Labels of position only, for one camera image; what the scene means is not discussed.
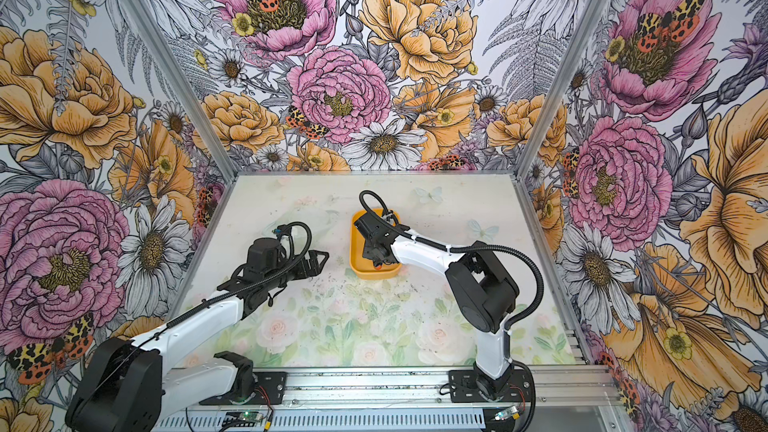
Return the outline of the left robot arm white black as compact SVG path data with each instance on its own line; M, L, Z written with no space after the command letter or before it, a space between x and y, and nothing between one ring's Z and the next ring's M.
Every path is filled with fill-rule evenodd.
M250 400L258 391L250 359L218 352L200 366L183 368L181 361L272 303L289 282L320 275L328 258L310 248L295 252L277 238L255 240L246 262L199 305L131 339L100 344L67 409L66 425L74 431L149 431L210 398Z

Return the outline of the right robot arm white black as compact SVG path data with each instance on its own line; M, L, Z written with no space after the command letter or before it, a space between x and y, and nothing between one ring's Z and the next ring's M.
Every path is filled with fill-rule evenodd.
M511 377L504 322L516 307L519 288L495 253L479 242L461 252L373 212L363 213L353 227L363 239L362 257L374 266L411 265L447 280L459 311L476 331L476 389L497 400Z

